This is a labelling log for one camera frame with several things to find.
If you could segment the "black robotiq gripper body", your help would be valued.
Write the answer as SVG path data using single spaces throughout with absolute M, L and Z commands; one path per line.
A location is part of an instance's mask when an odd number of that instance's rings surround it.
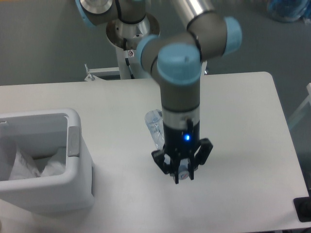
M 201 161 L 201 153 L 197 150 L 201 146 L 200 136 L 200 122 L 196 125 L 190 123 L 190 129 L 173 129 L 166 124 L 163 125 L 164 128 L 164 165 L 169 165 L 174 163 L 178 154 L 181 155 L 181 159 L 188 159 L 193 157 L 194 164 L 199 165 Z

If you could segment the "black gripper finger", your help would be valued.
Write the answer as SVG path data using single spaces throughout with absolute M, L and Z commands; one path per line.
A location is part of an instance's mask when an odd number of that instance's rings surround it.
M 170 159 L 168 164 L 165 162 L 166 155 Z M 181 159 L 179 157 L 171 158 L 165 150 L 155 150 L 151 153 L 151 156 L 161 171 L 166 175 L 170 174 L 175 184 L 179 184 L 179 166 Z
M 194 179 L 194 172 L 199 165 L 204 165 L 213 149 L 213 144 L 208 138 L 198 141 L 193 149 L 189 151 L 188 172 L 191 180 Z

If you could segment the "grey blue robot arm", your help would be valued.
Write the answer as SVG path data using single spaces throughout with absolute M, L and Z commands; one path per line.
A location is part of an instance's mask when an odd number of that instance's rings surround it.
M 86 24 L 106 24 L 109 41 L 132 50 L 141 69 L 159 85 L 164 145 L 152 152 L 163 173 L 178 183 L 194 178 L 213 145 L 200 138 L 200 78 L 202 63 L 235 52 L 242 29 L 233 17 L 221 17 L 209 0 L 174 0 L 186 27 L 184 33 L 162 39 L 157 20 L 143 0 L 78 0 Z

